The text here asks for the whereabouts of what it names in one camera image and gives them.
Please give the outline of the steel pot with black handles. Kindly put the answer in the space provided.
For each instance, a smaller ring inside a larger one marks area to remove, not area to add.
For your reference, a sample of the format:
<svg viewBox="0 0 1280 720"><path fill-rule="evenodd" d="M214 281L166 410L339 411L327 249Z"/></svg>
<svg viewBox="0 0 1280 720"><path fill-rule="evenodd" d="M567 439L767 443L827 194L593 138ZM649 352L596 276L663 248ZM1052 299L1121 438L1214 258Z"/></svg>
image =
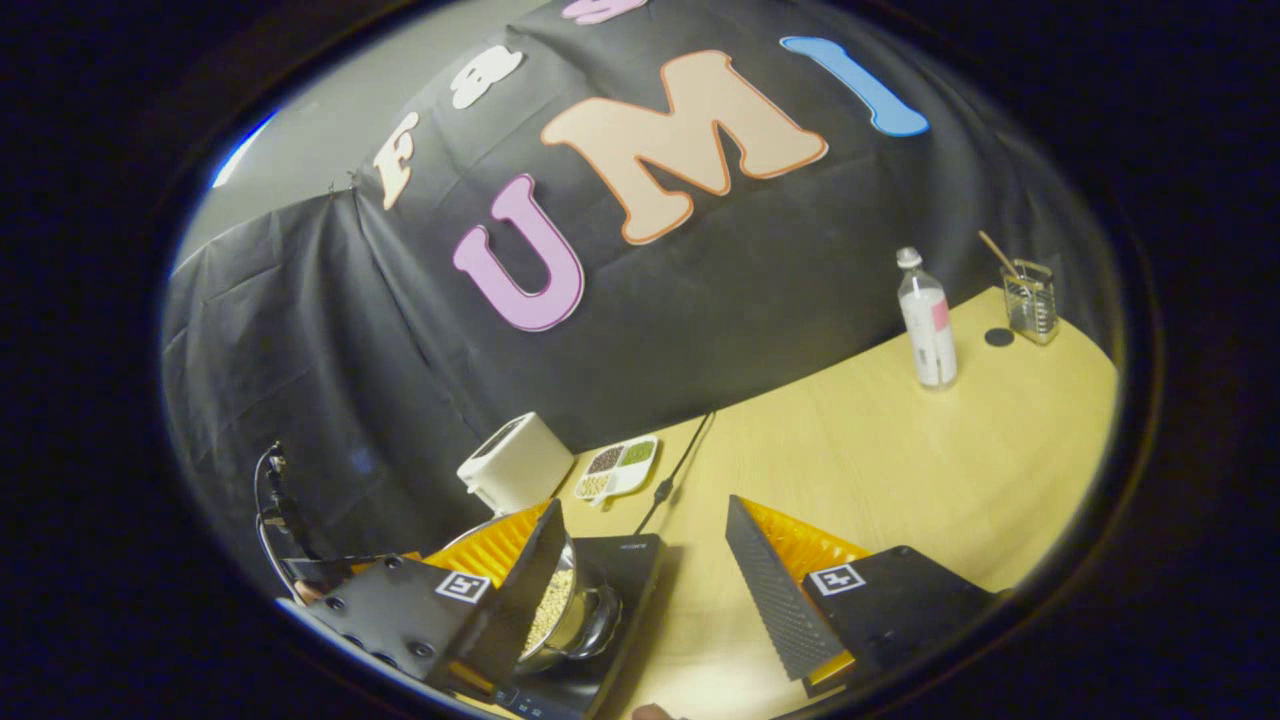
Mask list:
<svg viewBox="0 0 1280 720"><path fill-rule="evenodd" d="M622 601L602 579L591 577L584 546L564 528L556 500L495 518L428 556L436 568L485 578L498 592L495 638L485 650L518 642L512 652L515 675L540 673L568 660L590 659L611 642ZM538 603L550 577L575 570L573 593L559 625L532 656L521 657Z"/></svg>

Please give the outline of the pile of soybeans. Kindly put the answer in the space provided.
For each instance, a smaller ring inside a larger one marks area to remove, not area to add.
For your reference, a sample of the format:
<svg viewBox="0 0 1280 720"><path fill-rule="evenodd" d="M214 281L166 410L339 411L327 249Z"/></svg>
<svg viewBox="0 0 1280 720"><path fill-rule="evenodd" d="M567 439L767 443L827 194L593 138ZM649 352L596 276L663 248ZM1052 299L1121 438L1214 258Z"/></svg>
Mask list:
<svg viewBox="0 0 1280 720"><path fill-rule="evenodd" d="M521 657L532 656L544 646L561 623L573 593L575 570L561 569L552 574L527 633Z"/></svg>

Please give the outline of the white box appliance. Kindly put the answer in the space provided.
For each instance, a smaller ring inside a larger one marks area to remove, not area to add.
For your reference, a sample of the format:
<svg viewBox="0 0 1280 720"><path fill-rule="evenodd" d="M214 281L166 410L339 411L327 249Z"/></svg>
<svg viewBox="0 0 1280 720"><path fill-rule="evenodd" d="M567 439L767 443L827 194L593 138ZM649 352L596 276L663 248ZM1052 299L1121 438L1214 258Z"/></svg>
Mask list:
<svg viewBox="0 0 1280 720"><path fill-rule="evenodd" d="M466 491L497 516L550 498L573 465L573 455L536 413L507 421L460 465Z"/></svg>

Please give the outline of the black induction cooktop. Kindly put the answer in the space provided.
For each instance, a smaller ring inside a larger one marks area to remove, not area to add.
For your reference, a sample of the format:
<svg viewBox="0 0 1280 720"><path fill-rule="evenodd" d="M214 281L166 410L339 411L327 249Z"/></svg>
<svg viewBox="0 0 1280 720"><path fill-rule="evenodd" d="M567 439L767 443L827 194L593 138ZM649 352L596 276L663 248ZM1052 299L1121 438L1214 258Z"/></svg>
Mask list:
<svg viewBox="0 0 1280 720"><path fill-rule="evenodd" d="M573 539L584 546L591 577L613 588L621 601L611 642L596 656L568 660L540 673L515 675L495 689L494 700L520 720L600 720L605 697L628 657L641 615L657 584L664 544L658 536Z"/></svg>

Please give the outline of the wooden stick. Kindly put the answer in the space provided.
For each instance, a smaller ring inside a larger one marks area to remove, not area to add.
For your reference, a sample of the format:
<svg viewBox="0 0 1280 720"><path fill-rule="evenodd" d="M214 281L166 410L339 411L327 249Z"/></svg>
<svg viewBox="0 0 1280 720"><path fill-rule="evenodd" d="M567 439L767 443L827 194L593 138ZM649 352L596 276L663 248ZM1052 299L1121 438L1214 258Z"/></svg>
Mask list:
<svg viewBox="0 0 1280 720"><path fill-rule="evenodd" d="M1021 279L1023 274L1020 269L1012 263L1010 256L995 242L995 240L983 229L978 229L978 237L984 243L984 246L998 259L1001 266L1015 279Z"/></svg>

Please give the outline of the clear plastic bottle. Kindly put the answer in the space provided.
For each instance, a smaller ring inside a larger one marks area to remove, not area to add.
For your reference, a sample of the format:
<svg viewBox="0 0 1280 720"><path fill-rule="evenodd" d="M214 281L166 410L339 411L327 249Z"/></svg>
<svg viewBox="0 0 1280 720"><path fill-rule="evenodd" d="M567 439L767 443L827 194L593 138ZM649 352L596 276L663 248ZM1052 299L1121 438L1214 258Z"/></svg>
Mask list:
<svg viewBox="0 0 1280 720"><path fill-rule="evenodd" d="M947 389L957 378L957 354L945 288L925 272L916 249L899 249L895 260L902 272L897 300L916 378L927 389Z"/></svg>

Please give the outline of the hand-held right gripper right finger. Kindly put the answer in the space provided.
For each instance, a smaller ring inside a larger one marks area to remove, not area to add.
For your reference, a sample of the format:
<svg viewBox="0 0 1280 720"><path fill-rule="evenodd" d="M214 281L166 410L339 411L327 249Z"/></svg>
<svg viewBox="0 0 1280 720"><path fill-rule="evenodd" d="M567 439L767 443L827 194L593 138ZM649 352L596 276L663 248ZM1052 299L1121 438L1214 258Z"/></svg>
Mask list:
<svg viewBox="0 0 1280 720"><path fill-rule="evenodd" d="M739 495L724 537L787 678L809 697L906 666L1001 597L910 546L869 553Z"/></svg>

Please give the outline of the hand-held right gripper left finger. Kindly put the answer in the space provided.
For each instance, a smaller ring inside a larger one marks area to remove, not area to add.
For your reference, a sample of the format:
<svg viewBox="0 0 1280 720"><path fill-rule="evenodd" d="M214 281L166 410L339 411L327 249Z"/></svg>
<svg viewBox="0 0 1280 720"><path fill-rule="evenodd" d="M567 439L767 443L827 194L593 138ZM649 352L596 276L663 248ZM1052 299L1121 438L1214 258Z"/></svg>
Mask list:
<svg viewBox="0 0 1280 720"><path fill-rule="evenodd" d="M524 656L568 538L562 503L552 498L428 559L375 559L303 611L416 682L492 693Z"/></svg>

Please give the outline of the white divided dish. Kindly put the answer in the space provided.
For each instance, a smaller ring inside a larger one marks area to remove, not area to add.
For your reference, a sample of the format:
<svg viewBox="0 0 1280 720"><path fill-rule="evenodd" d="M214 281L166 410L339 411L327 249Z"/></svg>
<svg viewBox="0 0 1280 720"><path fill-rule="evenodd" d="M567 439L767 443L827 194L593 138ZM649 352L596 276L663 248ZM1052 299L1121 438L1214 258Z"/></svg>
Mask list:
<svg viewBox="0 0 1280 720"><path fill-rule="evenodd" d="M596 496L595 498L593 498L593 500L585 500L585 498L580 498L580 500L582 500L582 501L588 501L588 502L589 502L589 505L590 505L590 506L593 506L593 507L598 507L598 506L603 505L603 503L604 503L604 502L605 502L605 501L607 501L608 498L613 498L613 497L617 497L617 496L621 496L621 495L628 495L628 493L631 493L631 492L634 492L634 491L639 489L639 488L640 488L640 487L641 487L641 486L643 486L643 484L644 484L644 483L646 482L646 479L648 479L648 477L649 477L649 473L650 473L650 468L652 468L652 464L653 464L653 462L655 461L655 459L657 459L657 455L658 455L658 450L659 450L659 447L660 447L660 441L659 441L659 438L658 438L657 436L653 436L653 434L649 434L649 436L639 436L639 437L636 437L636 438L632 438L632 439L626 439L626 441L621 441L621 442L618 442L618 443L614 443L614 445L626 445L626 450L627 450L627 447L628 447L630 445L634 445L634 443L636 443L636 442L643 442L643 441L645 441L645 439L654 439L654 441L657 442L657 447L655 447L655 454L654 454L654 456L652 457L652 460L650 460L650 462L649 462L649 464L646 464L646 465L641 465L641 464L636 464L636 465L631 465L631 466L626 466L626 468L621 468L621 466L620 466L620 462L617 462L617 465L616 465L616 466L614 466L614 468L613 468L613 469L611 470L611 473L612 473L612 477L611 477L611 479L609 479L609 482L608 482L608 486L607 486L605 491L604 491L604 492L602 492L600 495L598 495L598 496ZM589 465L589 464L591 462L591 460L593 460L593 459L594 459L594 457L595 457L595 456L596 456L596 455L598 455L598 454L599 454L600 451L602 451L602 450L596 451L596 452L595 452L595 454L594 454L594 455L593 455L593 456L591 456L591 457L589 459L589 461L588 461L588 462L585 464L585 468L582 469L582 471L581 471L581 474L579 475L579 478L580 478L581 475L586 474L586 469L588 469L588 465Z"/></svg>

